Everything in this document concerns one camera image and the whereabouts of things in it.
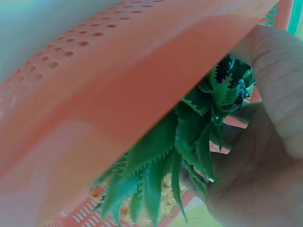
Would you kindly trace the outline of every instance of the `plastic basket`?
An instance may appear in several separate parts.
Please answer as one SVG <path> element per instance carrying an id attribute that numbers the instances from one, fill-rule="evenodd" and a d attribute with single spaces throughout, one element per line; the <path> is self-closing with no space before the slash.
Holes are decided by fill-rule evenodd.
<path id="1" fill-rule="evenodd" d="M 70 28 L 9 76 L 0 86 L 2 223 L 41 226 L 73 201 L 45 226 L 114 226 L 90 214 L 95 204 L 83 188 L 276 1 L 242 2 L 123 0 Z M 287 29 L 292 6 L 281 1 L 265 20 Z M 202 63 L 193 60 L 206 52 Z"/>

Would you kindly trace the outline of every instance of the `basket hole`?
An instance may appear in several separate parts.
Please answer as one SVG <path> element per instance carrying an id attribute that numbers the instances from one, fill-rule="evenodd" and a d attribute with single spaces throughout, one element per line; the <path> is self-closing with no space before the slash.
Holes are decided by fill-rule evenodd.
<path id="1" fill-rule="evenodd" d="M 71 57 L 71 56 L 74 55 L 74 52 L 72 52 L 72 51 L 67 51 L 67 52 L 64 53 L 64 55 L 65 55 L 66 57 Z"/>
<path id="2" fill-rule="evenodd" d="M 37 73 L 37 74 L 35 75 L 36 81 L 40 81 L 40 80 L 42 80 L 42 78 L 43 78 L 43 75 L 42 75 L 41 73 Z"/>
<path id="3" fill-rule="evenodd" d="M 114 28 L 114 27 L 118 27 L 118 25 L 110 24 L 110 25 L 106 25 L 106 27 Z"/>
<path id="4" fill-rule="evenodd" d="M 133 10 L 133 11 L 131 11 L 131 13 L 142 13 L 142 11 L 141 10 Z"/>
<path id="5" fill-rule="evenodd" d="M 23 80 L 24 80 L 24 76 L 23 75 L 18 78 L 19 82 L 22 82 Z"/>
<path id="6" fill-rule="evenodd" d="M 36 66 L 30 67 L 29 70 L 30 70 L 31 72 L 35 71 L 35 70 L 36 70 Z"/>
<path id="7" fill-rule="evenodd" d="M 67 40 L 66 40 L 66 42 L 68 42 L 68 43 L 71 43 L 71 42 L 73 42 L 73 41 L 75 41 L 75 39 L 73 39 L 73 38 L 70 38 L 70 39 L 67 39 Z"/>
<path id="8" fill-rule="evenodd" d="M 119 20 L 129 20 L 131 17 L 119 17 Z"/>
<path id="9" fill-rule="evenodd" d="M 48 60 L 48 59 L 49 59 L 48 56 L 43 56 L 43 57 L 42 57 L 42 60 L 43 60 L 43 61 L 46 61 L 46 60 Z"/>
<path id="10" fill-rule="evenodd" d="M 87 46 L 88 44 L 89 44 L 89 42 L 87 42 L 87 41 L 78 42 L 78 45 L 80 45 L 80 46 Z"/>
<path id="11" fill-rule="evenodd" d="M 95 32 L 95 33 L 93 33 L 93 36 L 103 36 L 104 35 L 104 33 L 102 33 L 102 32 Z"/>
<path id="12" fill-rule="evenodd" d="M 21 88 L 21 91 L 24 92 L 24 93 L 27 92 L 28 91 L 28 86 L 23 85 L 22 88 Z"/>
<path id="13" fill-rule="evenodd" d="M 50 64 L 49 64 L 49 67 L 51 68 L 51 69 L 55 69 L 55 68 L 57 68 L 58 67 L 58 62 L 56 62 L 56 61 L 53 61 L 53 62 L 51 62 Z"/>

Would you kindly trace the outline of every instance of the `spiky green leaf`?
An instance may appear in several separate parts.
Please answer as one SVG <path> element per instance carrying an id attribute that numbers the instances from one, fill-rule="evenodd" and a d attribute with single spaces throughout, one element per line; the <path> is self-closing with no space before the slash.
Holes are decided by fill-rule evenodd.
<path id="1" fill-rule="evenodd" d="M 92 211 L 91 213 L 95 213 L 97 211 L 101 211 L 102 210 L 102 206 L 103 206 L 104 202 L 99 203 Z"/>
<path id="2" fill-rule="evenodd" d="M 121 205 L 122 205 L 122 202 L 119 203 L 112 211 L 112 218 L 118 227 L 121 227 L 120 218 L 119 218 Z"/>
<path id="3" fill-rule="evenodd" d="M 135 173 L 128 178 L 123 178 L 120 174 L 114 175 L 109 186 L 106 188 L 107 194 L 102 207 L 102 219 L 116 209 L 128 196 L 136 192 L 140 180 L 141 177 L 139 173 Z"/>
<path id="4" fill-rule="evenodd" d="M 229 89 L 226 93 L 225 99 L 221 103 L 221 106 L 228 106 L 233 104 L 233 102 L 237 99 L 239 95 L 240 88 L 240 85 L 238 85 L 237 87 Z"/>
<path id="5" fill-rule="evenodd" d="M 203 171 L 201 171 L 203 176 L 207 179 L 211 178 L 216 180 L 217 178 L 214 174 L 214 166 L 209 149 L 210 132 L 211 124 L 207 125 L 202 131 L 200 138 L 197 141 L 196 151 L 200 165 L 203 167 Z"/>
<path id="6" fill-rule="evenodd" d="M 97 180 L 95 180 L 89 187 L 96 187 L 101 185 L 106 179 L 108 179 L 114 172 L 122 168 L 121 164 L 125 164 L 127 153 L 119 158 L 106 172 L 104 172 Z"/>
<path id="7" fill-rule="evenodd" d="M 252 70 L 248 70 L 245 75 L 243 75 L 243 81 L 245 84 L 245 88 L 249 88 L 251 85 L 255 83 L 255 79 L 252 75 Z"/>
<path id="8" fill-rule="evenodd" d="M 200 89 L 200 91 L 205 93 L 209 93 L 213 89 L 209 81 L 206 79 L 203 79 L 200 83 L 198 83 L 197 87 Z"/>
<path id="9" fill-rule="evenodd" d="M 148 164 L 143 173 L 143 199 L 151 223 L 156 227 L 161 201 L 161 183 L 167 158 Z"/>
<path id="10" fill-rule="evenodd" d="M 230 74 L 222 81 L 221 84 L 218 84 L 216 87 L 213 88 L 213 90 L 209 92 L 217 105 L 220 106 L 225 101 L 225 97 L 228 91 L 228 87 L 231 85 L 231 81 L 232 75 Z"/>
<path id="11" fill-rule="evenodd" d="M 176 129 L 175 147 L 189 164 L 200 166 L 193 154 L 192 143 L 193 139 L 202 132 L 207 122 L 205 122 L 205 118 L 183 103 L 179 103 L 175 107 L 175 111 L 179 122 Z"/>
<path id="12" fill-rule="evenodd" d="M 216 87 L 218 85 L 216 77 L 217 77 L 217 66 L 213 67 L 212 70 L 210 70 L 210 72 L 206 76 L 212 87 Z"/>
<path id="13" fill-rule="evenodd" d="M 219 124 L 211 123 L 211 134 L 219 145 L 219 149 L 222 149 L 223 139 L 221 134 L 221 126 Z"/>
<path id="14" fill-rule="evenodd" d="M 233 67 L 231 69 L 232 80 L 234 84 L 238 84 L 239 80 L 241 80 L 245 73 L 249 70 L 250 66 L 238 59 L 235 59 Z"/>
<path id="15" fill-rule="evenodd" d="M 199 115 L 204 116 L 210 105 L 209 98 L 207 93 L 203 93 L 195 87 L 182 99 L 182 102 L 190 106 Z"/>
<path id="16" fill-rule="evenodd" d="M 164 157 L 175 143 L 177 115 L 171 111 L 159 121 L 128 152 L 124 176 L 133 174 L 140 167 Z"/>
<path id="17" fill-rule="evenodd" d="M 181 169 L 181 161 L 182 161 L 182 156 L 178 153 L 175 153 L 171 163 L 171 190 L 175 198 L 175 201 L 178 204 L 179 209 L 184 216 L 185 222 L 186 224 L 188 224 L 188 220 L 180 196 L 179 174 Z"/>
<path id="18" fill-rule="evenodd" d="M 130 212 L 133 223 L 137 223 L 142 208 L 142 181 L 138 183 L 137 192 L 131 198 Z"/>
<path id="19" fill-rule="evenodd" d="M 186 161 L 184 161 L 185 167 L 188 170 L 189 178 L 193 182 L 194 186 L 199 192 L 202 192 L 205 196 L 207 196 L 207 186 L 206 183 L 203 182 L 202 176 L 198 174 L 193 165 L 188 164 Z"/>

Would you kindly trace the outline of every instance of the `green object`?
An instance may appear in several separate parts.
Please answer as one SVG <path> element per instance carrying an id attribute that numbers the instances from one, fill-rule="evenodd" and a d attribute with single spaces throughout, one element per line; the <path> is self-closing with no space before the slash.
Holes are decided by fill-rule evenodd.
<path id="1" fill-rule="evenodd" d="M 132 221 L 137 222 L 141 208 L 145 207 L 151 223 L 157 226 L 162 181 L 171 173 L 173 196 L 188 222 L 180 196 L 181 164 L 197 190 L 207 196 L 207 183 L 220 181 L 212 163 L 210 136 L 213 135 L 222 146 L 220 128 L 224 118 L 240 109 L 253 83 L 247 64 L 225 56 L 205 79 L 92 184 L 108 181 L 104 201 L 96 209 L 102 210 L 101 217 L 112 214 L 120 225 L 120 206 L 131 198 Z"/>
<path id="2" fill-rule="evenodd" d="M 300 21 L 303 0 L 294 0 L 292 15 L 290 17 L 288 32 L 295 35 Z"/>

